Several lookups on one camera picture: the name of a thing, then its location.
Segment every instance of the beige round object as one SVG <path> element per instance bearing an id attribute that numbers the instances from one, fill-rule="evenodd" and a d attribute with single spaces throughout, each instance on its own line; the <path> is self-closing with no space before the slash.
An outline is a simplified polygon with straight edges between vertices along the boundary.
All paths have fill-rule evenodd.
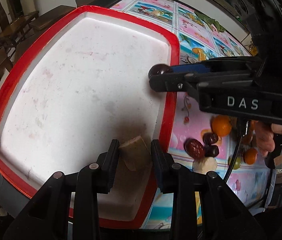
<path id="1" fill-rule="evenodd" d="M 207 174 L 208 171 L 216 171 L 218 164 L 213 157 L 204 157 L 200 160 L 194 161 L 192 168 L 194 172 Z"/>

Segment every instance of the tray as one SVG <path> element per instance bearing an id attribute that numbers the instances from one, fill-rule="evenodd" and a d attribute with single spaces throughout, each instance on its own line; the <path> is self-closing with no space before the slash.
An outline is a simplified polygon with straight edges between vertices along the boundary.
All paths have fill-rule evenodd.
<path id="1" fill-rule="evenodd" d="M 167 150 L 176 93 L 152 93 L 147 73 L 178 64 L 179 48 L 174 34 L 131 15 L 96 6 L 69 13 L 23 54 L 0 90 L 0 173 L 32 197 L 55 171 L 95 162 L 113 138 L 141 134 Z M 119 161 L 113 189 L 98 195 L 100 226 L 139 228 L 156 188 L 151 168 L 131 174 Z"/>

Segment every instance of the table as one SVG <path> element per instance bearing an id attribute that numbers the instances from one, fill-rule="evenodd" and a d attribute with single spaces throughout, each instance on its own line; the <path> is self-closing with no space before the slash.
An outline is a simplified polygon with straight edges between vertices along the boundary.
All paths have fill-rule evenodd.
<path id="1" fill-rule="evenodd" d="M 125 13 L 154 22 L 175 33 L 180 39 L 180 63 L 193 63 L 199 60 L 222 56 L 243 56 L 249 55 L 242 45 L 228 32 L 218 32 L 212 19 L 206 18 L 201 12 L 195 11 L 179 1 L 175 0 L 95 0 L 91 5 L 111 7 Z M 173 154 L 174 159 L 183 165 L 191 168 L 192 160 L 182 150 L 182 137 L 180 130 L 184 127 L 195 125 L 193 118 L 200 114 L 194 99 L 189 98 L 185 93 L 178 93 L 177 97 L 177 118 L 174 119 L 172 137 L 168 152 Z M 229 140 L 223 155 L 220 154 L 218 162 L 218 173 L 224 176 L 227 168 L 228 153 L 233 152 L 234 142 Z M 230 187 L 238 194 L 239 198 L 250 205 L 262 198 L 267 187 L 266 177 L 269 170 L 261 164 L 261 160 L 252 166 L 242 167 L 235 171 L 229 180 Z M 28 199 L 17 191 L 0 174 L 0 204 L 12 216 L 22 210 Z M 162 195 L 159 190 L 145 222 L 144 229 L 165 229 L 169 228 L 172 215 L 172 194 Z"/>

